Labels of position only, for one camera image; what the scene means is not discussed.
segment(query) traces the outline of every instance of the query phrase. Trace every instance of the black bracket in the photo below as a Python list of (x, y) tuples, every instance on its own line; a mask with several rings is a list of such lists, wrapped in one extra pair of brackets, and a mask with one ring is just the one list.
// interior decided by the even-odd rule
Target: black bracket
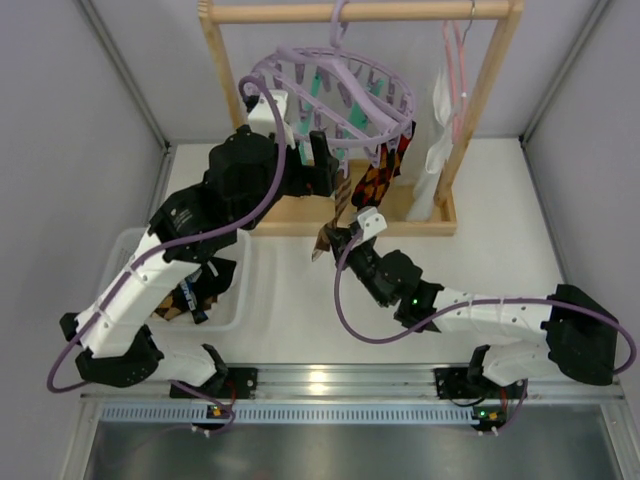
[[(471, 400), (476, 398), (499, 399), (501, 387), (492, 381), (481, 378), (478, 381), (470, 381), (468, 368), (450, 367), (436, 368), (436, 390), (441, 400)], [(524, 384), (517, 382), (504, 387), (508, 400), (517, 400), (522, 396)]]
[(507, 423), (507, 412), (500, 407), (474, 407), (473, 418), (480, 423), (471, 425), (478, 432), (490, 432), (492, 429), (500, 428)]
[[(228, 373), (222, 381), (215, 382), (214, 385), (208, 385), (207, 382), (202, 387), (191, 387), (195, 391), (216, 400), (230, 400), (235, 389), (236, 400), (250, 400), (254, 398), (256, 388), (258, 386), (258, 369), (246, 367), (229, 367)], [(197, 398), (179, 388), (171, 386), (169, 392), (171, 398)]]

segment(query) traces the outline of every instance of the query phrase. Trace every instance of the white floor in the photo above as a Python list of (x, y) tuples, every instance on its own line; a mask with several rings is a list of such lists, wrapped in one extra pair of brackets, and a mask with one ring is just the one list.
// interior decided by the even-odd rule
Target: white floor
[[(202, 179), (211, 145), (177, 149), (167, 195)], [(548, 295), (561, 281), (522, 151), (515, 139), (473, 140), (454, 185), (459, 228), (452, 238), (382, 238), (380, 254), (401, 249), (423, 279), (492, 295)], [(385, 346), (352, 338), (333, 305), (330, 255), (312, 264), (314, 238), (254, 238), (251, 305), (242, 324), (222, 334), (196, 332), (228, 363), (468, 362), (486, 343), (475, 334), (411, 335)], [(402, 330), (348, 271), (343, 308), (361, 333)]]

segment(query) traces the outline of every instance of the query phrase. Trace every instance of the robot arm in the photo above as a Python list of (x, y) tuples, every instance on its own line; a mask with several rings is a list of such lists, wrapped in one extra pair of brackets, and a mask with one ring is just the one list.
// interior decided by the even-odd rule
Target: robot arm
[[(443, 334), (470, 331), (512, 340), (507, 345), (478, 346), (469, 363), (470, 374), (499, 386), (559, 371), (582, 383), (611, 384), (617, 337), (613, 328), (587, 315), (544, 304), (543, 298), (538, 299), (539, 304), (518, 299), (496, 302), (488, 296), (424, 281), (422, 269), (399, 250), (382, 257), (375, 251), (375, 235), (386, 224), (374, 210), (361, 212), (350, 228), (331, 231), (332, 251), (338, 260), (362, 230), (363, 241), (349, 252), (346, 266), (380, 306), (398, 305), (394, 318), (404, 327)], [(547, 299), (584, 307), (617, 323), (575, 286), (558, 285)], [(437, 318), (415, 328), (432, 315)]]
[[(286, 98), (277, 94), (274, 97), (276, 103), (286, 104)], [(212, 346), (194, 349), (192, 345), (181, 345), (179, 338), (152, 331), (145, 322), (179, 282), (206, 264), (218, 250), (235, 243), (237, 231), (169, 248), (146, 259), (137, 269), (132, 265), (161, 244), (243, 218), (265, 198), (276, 171), (277, 145), (269, 135), (275, 132), (274, 118), (264, 103), (257, 101), (249, 115), (249, 125), (240, 127), (211, 150), (209, 169), (202, 182), (175, 192), (162, 204), (133, 257), (105, 293), (85, 311), (68, 313), (61, 319), (65, 337), (71, 340), (96, 312), (100, 314), (100, 320), (79, 342), (83, 352), (76, 358), (76, 365), (83, 380), (116, 387), (143, 380), (179, 380), (204, 387), (211, 394), (224, 381), (226, 366)], [(299, 147), (288, 137), (280, 188), (268, 208), (245, 229), (255, 228), (283, 195), (329, 197), (335, 189), (338, 160), (330, 155), (324, 133), (310, 134), (314, 165), (302, 165)], [(126, 283), (115, 288), (125, 274), (129, 275)], [(115, 296), (101, 311), (104, 297), (113, 292)]]

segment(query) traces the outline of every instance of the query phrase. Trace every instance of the purple cable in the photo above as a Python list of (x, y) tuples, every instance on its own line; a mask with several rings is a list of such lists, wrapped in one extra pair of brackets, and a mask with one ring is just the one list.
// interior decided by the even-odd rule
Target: purple cable
[[(273, 116), (276, 121), (276, 142), (278, 144), (278, 163), (276, 166), (276, 173), (273, 178), (273, 183), (271, 184), (271, 187), (269, 187), (269, 191), (267, 192), (265, 197), (262, 199), (262, 201), (258, 204), (258, 206), (256, 206), (256, 208), (254, 208), (251, 212), (249, 212), (246, 216), (242, 217), (240, 220), (236, 220), (235, 222), (230, 223), (229, 225), (216, 228), (209, 232), (200, 233), (197, 235), (190, 235), (184, 238), (178, 238), (176, 240), (171, 240), (169, 242), (160, 244), (156, 247), (150, 248), (149, 250), (144, 252), (142, 255), (140, 255), (131, 264), (131, 271), (135, 271), (136, 269), (138, 269), (141, 265), (144, 264), (146, 260), (148, 260), (153, 255), (156, 255), (160, 252), (164, 252), (169, 248), (188, 245), (190, 243), (202, 242), (205, 240), (210, 240), (215, 237), (219, 237), (221, 235), (225, 235), (227, 233), (231, 233), (234, 230), (237, 230), (238, 228), (241, 228), (246, 224), (248, 224), (249, 222), (251, 222), (252, 220), (254, 220), (271, 204), (273, 197), (275, 196), (276, 192), (278, 191), (278, 188), (280, 187), (280, 182), (282, 181), (282, 174), (284, 173), (285, 155), (286, 155), (286, 150), (285, 150), (286, 140), (285, 140), (285, 133), (284, 133), (284, 125), (283, 125), (282, 119), (280, 118), (280, 112), (278, 110), (278, 107), (273, 97), (269, 93), (269, 89), (267, 88), (267, 85), (263, 81), (256, 79), (255, 77), (252, 77), (252, 76), (243, 77), (240, 80), (240, 83), (238, 84), (238, 88), (240, 89), (240, 92), (243, 94), (243, 96), (244, 96), (244, 87), (248, 83), (252, 83), (256, 87), (258, 87), (258, 90), (260, 91), (260, 93), (262, 93), (265, 96), (267, 103), (269, 104), (269, 107), (271, 108), (271, 112), (273, 113)], [(118, 294), (120, 289), (124, 286), (124, 284), (127, 282), (130, 276), (131, 276), (131, 273), (129, 271), (126, 271), (120, 275), (120, 278), (118, 278), (113, 288), (109, 290), (109, 292), (107, 292), (104, 299), (100, 303), (99, 308), (101, 311), (103, 312), (106, 311), (109, 304), (113, 301), (115, 296)], [(55, 379), (56, 373), (58, 372), (58, 369), (60, 368), (60, 365), (62, 365), (62, 362), (65, 360), (67, 355), (69, 355), (71, 350), (73, 350), (73, 347), (76, 346), (76, 344), (80, 341), (80, 339), (98, 322), (99, 319), (100, 319), (100, 313), (95, 312), (91, 316), (91, 318), (89, 318), (87, 323), (65, 345), (62, 352), (60, 352), (60, 355), (58, 355), (58, 358), (56, 358), (56, 360), (53, 362), (53, 366), (49, 371), (49, 375), (47, 375), (47, 389), (51, 393), (70, 392), (77, 388), (83, 387), (89, 383), (89, 382), (79, 382), (73, 385), (68, 385), (66, 387), (59, 388), (53, 384), (53, 381)]]
[(622, 335), (624, 337), (624, 339), (629, 344), (629, 358), (620, 367), (616, 368), (613, 371), (613, 373), (619, 374), (619, 373), (624, 372), (625, 370), (628, 370), (629, 367), (631, 367), (631, 365), (633, 365), (633, 363), (636, 361), (636, 356), (637, 356), (636, 344), (635, 344), (635, 342), (633, 340), (633, 337), (631, 337), (631, 334), (622, 325), (614, 322), (609, 317), (606, 317), (605, 315), (602, 315), (599, 312), (595, 312), (593, 310), (589, 310), (588, 308), (580, 307), (580, 306), (577, 306), (577, 305), (572, 305), (572, 304), (566, 303), (566, 302), (560, 302), (558, 300), (549, 300), (549, 299), (546, 299), (546, 298), (524, 298), (524, 297), (523, 298), (504, 298), (504, 299), (501, 299), (501, 298), (487, 298), (487, 299), (481, 299), (481, 300), (473, 300), (472, 302), (456, 303), (454, 305), (449, 305), (448, 307), (445, 307), (445, 308), (443, 308), (441, 310), (438, 310), (433, 315), (430, 315), (427, 318), (425, 318), (424, 320), (421, 320), (420, 322), (416, 323), (412, 327), (406, 329), (404, 332), (400, 332), (400, 333), (398, 333), (396, 335), (393, 335), (391, 337), (387, 337), (387, 338), (369, 338), (369, 337), (365, 337), (364, 335), (361, 335), (360, 333), (356, 332), (351, 327), (351, 325), (349, 325), (349, 323), (347, 322), (347, 319), (344, 316), (344, 312), (342, 311), (342, 304), (340, 302), (340, 279), (342, 277), (342, 270), (345, 268), (345, 265), (347, 263), (347, 257), (349, 256), (349, 253), (351, 253), (351, 250), (353, 250), (353, 247), (358, 242), (358, 240), (360, 240), (361, 238), (362, 238), (362, 231), (359, 231), (358, 233), (356, 233), (353, 236), (351, 241), (345, 247), (344, 251), (342, 252), (342, 255), (340, 256), (340, 259), (338, 260), (338, 265), (336, 267), (336, 277), (335, 277), (335, 281), (334, 281), (334, 284), (333, 284), (333, 299), (334, 299), (334, 302), (335, 302), (335, 305), (336, 305), (336, 312), (338, 314), (338, 318), (340, 319), (340, 323), (342, 323), (342, 326), (347, 330), (347, 332), (349, 332), (353, 337), (357, 338), (361, 342), (370, 343), (372, 345), (384, 345), (386, 343), (396, 342), (396, 341), (398, 341), (398, 340), (400, 340), (400, 339), (402, 339), (402, 338), (404, 338), (404, 337), (406, 337), (408, 335), (411, 335), (416, 330), (419, 330), (419, 329), (423, 328), (424, 326), (426, 326), (429, 323), (433, 322), (436, 318), (439, 318), (439, 317), (441, 317), (443, 315), (446, 315), (449, 312), (453, 312), (454, 310), (459, 310), (461, 308), (470, 307), (472, 304), (473, 305), (501, 305), (501, 304), (506, 304), (506, 305), (522, 305), (522, 304), (526, 304), (526, 305), (550, 305), (552, 307), (564, 308), (564, 309), (567, 309), (567, 310), (571, 310), (571, 311), (580, 313), (582, 315), (587, 315), (587, 316), (593, 318), (594, 320), (597, 320), (599, 322), (604, 323), (605, 325), (608, 325), (609, 327), (613, 328), (620, 335)]

